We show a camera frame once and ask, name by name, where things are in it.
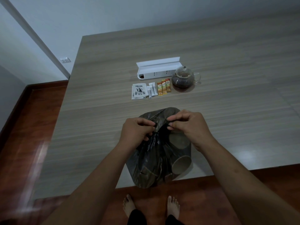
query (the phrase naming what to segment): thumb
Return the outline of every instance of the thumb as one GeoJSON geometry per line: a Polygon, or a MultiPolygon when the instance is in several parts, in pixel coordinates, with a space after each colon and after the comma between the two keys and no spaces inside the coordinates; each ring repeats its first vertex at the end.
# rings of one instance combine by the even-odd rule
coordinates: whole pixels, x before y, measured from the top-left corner
{"type": "Polygon", "coordinates": [[[186,121],[174,121],[172,127],[184,131],[186,124],[186,121]]]}
{"type": "Polygon", "coordinates": [[[151,133],[155,130],[155,127],[153,126],[141,126],[141,131],[144,135],[146,135],[147,133],[151,133]]]}

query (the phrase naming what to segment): white wall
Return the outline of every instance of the white wall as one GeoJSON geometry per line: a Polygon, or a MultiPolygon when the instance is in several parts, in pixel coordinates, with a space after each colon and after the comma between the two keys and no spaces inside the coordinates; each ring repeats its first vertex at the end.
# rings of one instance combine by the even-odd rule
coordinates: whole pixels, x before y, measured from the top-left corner
{"type": "Polygon", "coordinates": [[[25,84],[0,66],[0,131],[16,105],[25,84]]]}
{"type": "Polygon", "coordinates": [[[66,80],[1,4],[0,65],[26,85],[66,80]]]}
{"type": "Polygon", "coordinates": [[[300,0],[10,0],[71,73],[83,35],[209,17],[269,14],[300,0]]]}

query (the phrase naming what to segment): teapot handle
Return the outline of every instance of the teapot handle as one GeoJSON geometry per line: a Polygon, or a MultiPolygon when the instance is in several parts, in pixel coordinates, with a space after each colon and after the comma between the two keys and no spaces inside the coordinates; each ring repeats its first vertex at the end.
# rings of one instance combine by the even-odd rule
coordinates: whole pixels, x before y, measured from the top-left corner
{"type": "Polygon", "coordinates": [[[194,77],[195,77],[195,84],[198,84],[200,82],[200,79],[201,79],[201,75],[199,72],[194,72],[194,77]]]}

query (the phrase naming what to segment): black plastic bag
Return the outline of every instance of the black plastic bag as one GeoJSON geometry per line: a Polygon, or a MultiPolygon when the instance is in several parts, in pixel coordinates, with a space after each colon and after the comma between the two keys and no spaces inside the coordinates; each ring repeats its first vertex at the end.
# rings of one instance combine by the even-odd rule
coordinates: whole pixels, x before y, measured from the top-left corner
{"type": "Polygon", "coordinates": [[[126,162],[136,186],[149,188],[171,181],[190,166],[191,142],[183,132],[167,129],[167,117],[179,111],[169,107],[140,116],[156,125],[149,140],[143,141],[126,162]]]}

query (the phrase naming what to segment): wall socket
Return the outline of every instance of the wall socket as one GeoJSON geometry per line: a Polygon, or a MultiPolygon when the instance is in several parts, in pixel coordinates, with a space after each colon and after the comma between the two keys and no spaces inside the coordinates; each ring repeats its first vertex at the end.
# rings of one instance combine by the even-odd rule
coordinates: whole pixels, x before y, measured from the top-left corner
{"type": "Polygon", "coordinates": [[[68,57],[61,58],[60,61],[61,61],[62,63],[68,63],[68,62],[71,62],[71,60],[70,60],[68,57]]]}

